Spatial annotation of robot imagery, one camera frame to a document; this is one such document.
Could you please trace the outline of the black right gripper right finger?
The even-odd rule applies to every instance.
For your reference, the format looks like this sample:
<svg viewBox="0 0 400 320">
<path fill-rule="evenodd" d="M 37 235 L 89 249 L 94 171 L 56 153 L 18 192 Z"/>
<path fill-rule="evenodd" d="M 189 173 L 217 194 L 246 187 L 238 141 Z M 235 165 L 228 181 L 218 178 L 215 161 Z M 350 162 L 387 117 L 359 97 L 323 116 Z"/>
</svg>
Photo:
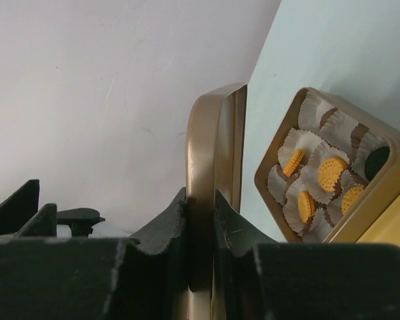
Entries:
<svg viewBox="0 0 400 320">
<path fill-rule="evenodd" d="M 215 194 L 216 319 L 400 319 L 400 248 L 278 243 Z"/>
</svg>

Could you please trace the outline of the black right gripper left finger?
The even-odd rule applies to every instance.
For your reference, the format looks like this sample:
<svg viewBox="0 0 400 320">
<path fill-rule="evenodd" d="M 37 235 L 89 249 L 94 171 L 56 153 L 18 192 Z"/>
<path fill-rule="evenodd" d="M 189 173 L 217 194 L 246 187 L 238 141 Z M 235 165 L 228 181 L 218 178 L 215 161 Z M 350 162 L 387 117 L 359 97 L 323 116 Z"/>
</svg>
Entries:
<svg viewBox="0 0 400 320">
<path fill-rule="evenodd" d="M 184 190 L 127 238 L 0 240 L 0 319 L 185 319 L 186 248 Z"/>
</svg>

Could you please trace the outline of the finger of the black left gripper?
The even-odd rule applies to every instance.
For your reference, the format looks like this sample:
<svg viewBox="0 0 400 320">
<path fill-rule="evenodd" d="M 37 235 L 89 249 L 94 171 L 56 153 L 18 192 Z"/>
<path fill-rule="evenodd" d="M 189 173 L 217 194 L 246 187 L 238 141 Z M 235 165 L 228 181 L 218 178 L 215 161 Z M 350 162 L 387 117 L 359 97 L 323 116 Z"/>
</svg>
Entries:
<svg viewBox="0 0 400 320">
<path fill-rule="evenodd" d="M 18 232 L 36 214 L 39 191 L 39 180 L 28 180 L 0 203 L 0 235 Z"/>
<path fill-rule="evenodd" d="M 57 236 L 57 205 L 52 203 L 44 205 L 16 233 L 16 238 L 56 237 L 56 236 Z"/>
</svg>

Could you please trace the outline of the orange cookie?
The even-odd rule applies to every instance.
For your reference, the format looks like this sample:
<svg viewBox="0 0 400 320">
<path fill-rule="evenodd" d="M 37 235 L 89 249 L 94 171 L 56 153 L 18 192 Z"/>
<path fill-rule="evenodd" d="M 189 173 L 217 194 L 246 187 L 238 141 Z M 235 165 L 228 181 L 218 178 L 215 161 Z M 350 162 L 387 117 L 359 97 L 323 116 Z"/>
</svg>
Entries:
<svg viewBox="0 0 400 320">
<path fill-rule="evenodd" d="M 317 170 L 317 179 L 320 187 L 326 192 L 334 192 L 335 186 L 347 163 L 340 157 L 330 157 L 320 164 Z"/>
<path fill-rule="evenodd" d="M 295 172 L 295 170 L 300 165 L 302 159 L 304 158 L 304 155 L 305 155 L 305 152 L 302 149 L 296 149 L 294 151 L 290 160 L 287 162 L 285 168 L 283 169 L 283 173 L 287 177 L 290 177 Z"/>
<path fill-rule="evenodd" d="M 346 190 L 341 200 L 341 212 L 343 215 L 345 215 L 348 210 L 350 210 L 350 208 L 358 200 L 363 192 L 364 187 L 362 185 L 354 185 Z"/>
<path fill-rule="evenodd" d="M 308 191 L 301 191 L 297 202 L 300 219 L 306 224 L 315 213 L 315 201 Z"/>
</svg>

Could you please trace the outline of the rose gold cookie tin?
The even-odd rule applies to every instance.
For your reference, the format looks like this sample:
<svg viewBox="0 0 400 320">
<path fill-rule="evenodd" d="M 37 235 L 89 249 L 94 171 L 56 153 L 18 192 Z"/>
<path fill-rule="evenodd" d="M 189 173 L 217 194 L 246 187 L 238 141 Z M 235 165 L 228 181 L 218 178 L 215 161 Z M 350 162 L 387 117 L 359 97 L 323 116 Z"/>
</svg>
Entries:
<svg viewBox="0 0 400 320">
<path fill-rule="evenodd" d="M 324 210 L 325 222 L 320 224 L 317 231 L 300 237 L 288 226 L 283 216 L 283 206 L 286 204 L 287 189 L 294 180 L 301 179 L 301 170 L 307 163 L 301 164 L 292 176 L 287 177 L 278 162 L 277 152 L 290 129 L 311 131 L 327 143 L 320 129 L 336 109 L 345 112 L 358 124 L 363 124 L 386 139 L 390 148 L 389 158 L 378 174 L 368 182 L 351 169 L 351 150 L 346 153 L 349 164 L 338 183 L 340 193 L 326 205 L 315 200 L 315 203 Z M 288 242 L 358 241 L 400 195 L 400 132 L 339 96 L 310 87 L 302 88 L 294 96 L 268 147 L 255 174 L 255 185 L 272 218 Z M 354 185 L 362 185 L 364 192 L 350 210 L 343 215 L 341 200 L 346 190 Z"/>
</svg>

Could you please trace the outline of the rose gold tin lid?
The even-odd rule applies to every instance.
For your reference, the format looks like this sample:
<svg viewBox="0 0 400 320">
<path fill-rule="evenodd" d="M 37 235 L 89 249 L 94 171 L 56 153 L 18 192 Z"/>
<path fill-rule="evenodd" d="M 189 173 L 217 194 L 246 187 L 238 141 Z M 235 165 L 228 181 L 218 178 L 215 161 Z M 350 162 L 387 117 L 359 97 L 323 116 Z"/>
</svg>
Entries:
<svg viewBox="0 0 400 320">
<path fill-rule="evenodd" d="M 200 96 L 186 130 L 186 198 L 189 208 L 190 264 L 188 319 L 213 315 L 213 211 L 220 189 L 236 209 L 241 174 L 247 85 L 234 83 Z"/>
</svg>

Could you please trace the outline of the black sandwich cookie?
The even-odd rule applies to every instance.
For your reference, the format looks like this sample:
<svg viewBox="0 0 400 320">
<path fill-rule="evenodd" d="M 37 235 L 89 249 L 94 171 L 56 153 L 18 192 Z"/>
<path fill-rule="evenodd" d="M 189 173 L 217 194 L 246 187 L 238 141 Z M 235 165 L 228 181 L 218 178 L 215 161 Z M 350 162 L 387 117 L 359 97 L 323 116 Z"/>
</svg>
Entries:
<svg viewBox="0 0 400 320">
<path fill-rule="evenodd" d="M 388 146 L 380 147 L 372 151 L 365 161 L 364 173 L 366 178 L 371 181 L 386 164 L 389 158 L 390 148 Z"/>
</svg>

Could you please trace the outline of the white paper cup centre front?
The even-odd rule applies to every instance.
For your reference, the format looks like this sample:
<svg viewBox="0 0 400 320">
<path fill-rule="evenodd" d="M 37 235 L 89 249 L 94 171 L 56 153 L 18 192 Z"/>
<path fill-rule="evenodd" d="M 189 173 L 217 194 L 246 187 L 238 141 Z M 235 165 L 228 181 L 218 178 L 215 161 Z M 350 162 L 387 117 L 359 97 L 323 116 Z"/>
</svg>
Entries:
<svg viewBox="0 0 400 320">
<path fill-rule="evenodd" d="M 302 237 L 317 231 L 325 222 L 324 210 L 319 207 L 300 179 L 290 184 L 285 194 L 283 216 L 292 231 Z"/>
</svg>

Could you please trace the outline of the white paper cup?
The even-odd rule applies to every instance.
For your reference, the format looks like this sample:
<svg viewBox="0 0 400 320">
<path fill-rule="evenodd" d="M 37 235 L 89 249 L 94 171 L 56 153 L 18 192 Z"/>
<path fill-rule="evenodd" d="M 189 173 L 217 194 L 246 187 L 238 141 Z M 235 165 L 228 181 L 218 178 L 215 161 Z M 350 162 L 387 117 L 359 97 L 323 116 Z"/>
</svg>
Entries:
<svg viewBox="0 0 400 320">
<path fill-rule="evenodd" d="M 336 109 L 320 129 L 323 138 L 332 146 L 348 153 L 351 150 L 351 133 L 358 122 Z"/>
<path fill-rule="evenodd" d="M 290 177 L 301 164 L 306 164 L 312 152 L 322 142 L 322 138 L 311 131 L 290 129 L 277 152 L 284 175 Z"/>
<path fill-rule="evenodd" d="M 285 194 L 283 216 L 292 231 L 302 237 L 317 231 L 325 222 L 324 210 L 319 207 L 300 179 L 290 184 Z"/>
<path fill-rule="evenodd" d="M 386 139 L 363 124 L 358 124 L 351 133 L 350 161 L 354 173 L 370 182 L 364 173 L 365 161 L 372 151 L 383 146 L 389 147 Z"/>
<path fill-rule="evenodd" d="M 302 168 L 301 182 L 314 200 L 326 205 L 340 193 L 338 183 L 348 164 L 345 152 L 322 142 Z"/>
</svg>

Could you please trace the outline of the orange cookie top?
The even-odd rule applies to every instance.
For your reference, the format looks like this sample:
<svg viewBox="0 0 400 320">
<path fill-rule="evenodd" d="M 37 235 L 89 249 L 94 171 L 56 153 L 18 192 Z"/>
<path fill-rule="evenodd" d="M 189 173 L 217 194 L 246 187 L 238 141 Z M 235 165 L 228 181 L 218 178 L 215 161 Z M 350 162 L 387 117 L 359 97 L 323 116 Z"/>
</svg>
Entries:
<svg viewBox="0 0 400 320">
<path fill-rule="evenodd" d="M 287 162 L 285 168 L 283 169 L 283 173 L 287 177 L 290 177 L 295 172 L 295 170 L 300 165 L 302 159 L 304 158 L 304 155 L 305 155 L 305 152 L 302 149 L 296 149 L 294 151 L 290 160 Z"/>
</svg>

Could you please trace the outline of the white paper cup left middle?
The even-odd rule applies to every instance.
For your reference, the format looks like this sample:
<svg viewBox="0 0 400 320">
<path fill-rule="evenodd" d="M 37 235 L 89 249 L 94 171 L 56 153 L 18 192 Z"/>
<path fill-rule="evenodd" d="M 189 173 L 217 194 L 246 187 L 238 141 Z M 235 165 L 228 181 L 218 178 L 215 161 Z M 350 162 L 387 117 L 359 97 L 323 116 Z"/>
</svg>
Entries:
<svg viewBox="0 0 400 320">
<path fill-rule="evenodd" d="M 322 142 L 322 138 L 311 131 L 290 129 L 277 152 L 284 175 L 290 177 L 301 164 L 306 164 L 312 152 Z"/>
</svg>

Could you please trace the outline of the yellow plastic tray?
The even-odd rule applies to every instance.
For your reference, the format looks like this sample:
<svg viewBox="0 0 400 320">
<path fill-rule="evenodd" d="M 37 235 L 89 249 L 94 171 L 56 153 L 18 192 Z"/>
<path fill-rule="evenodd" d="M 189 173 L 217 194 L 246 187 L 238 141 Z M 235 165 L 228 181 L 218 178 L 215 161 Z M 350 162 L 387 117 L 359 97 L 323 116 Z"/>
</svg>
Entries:
<svg viewBox="0 0 400 320">
<path fill-rule="evenodd" d="M 357 242 L 390 243 L 400 247 L 400 195 Z"/>
</svg>

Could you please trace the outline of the white paper cup top centre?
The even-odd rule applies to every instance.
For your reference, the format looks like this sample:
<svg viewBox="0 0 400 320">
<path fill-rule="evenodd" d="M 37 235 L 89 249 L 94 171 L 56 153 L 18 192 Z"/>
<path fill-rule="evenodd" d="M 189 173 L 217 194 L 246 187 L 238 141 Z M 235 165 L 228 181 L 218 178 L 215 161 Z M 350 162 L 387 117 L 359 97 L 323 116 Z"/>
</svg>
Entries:
<svg viewBox="0 0 400 320">
<path fill-rule="evenodd" d="M 320 129 L 323 138 L 332 146 L 348 153 L 351 150 L 351 133 L 358 122 L 336 109 Z"/>
</svg>

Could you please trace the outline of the white paper cup top right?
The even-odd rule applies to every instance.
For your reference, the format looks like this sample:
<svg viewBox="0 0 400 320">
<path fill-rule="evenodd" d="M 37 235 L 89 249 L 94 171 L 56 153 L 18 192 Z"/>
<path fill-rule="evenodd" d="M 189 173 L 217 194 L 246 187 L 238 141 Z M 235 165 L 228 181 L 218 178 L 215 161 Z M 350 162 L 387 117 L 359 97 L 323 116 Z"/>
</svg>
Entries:
<svg viewBox="0 0 400 320">
<path fill-rule="evenodd" d="M 386 139 L 363 124 L 358 124 L 351 133 L 350 161 L 354 173 L 370 182 L 364 173 L 365 161 L 372 151 L 383 146 L 389 147 Z"/>
</svg>

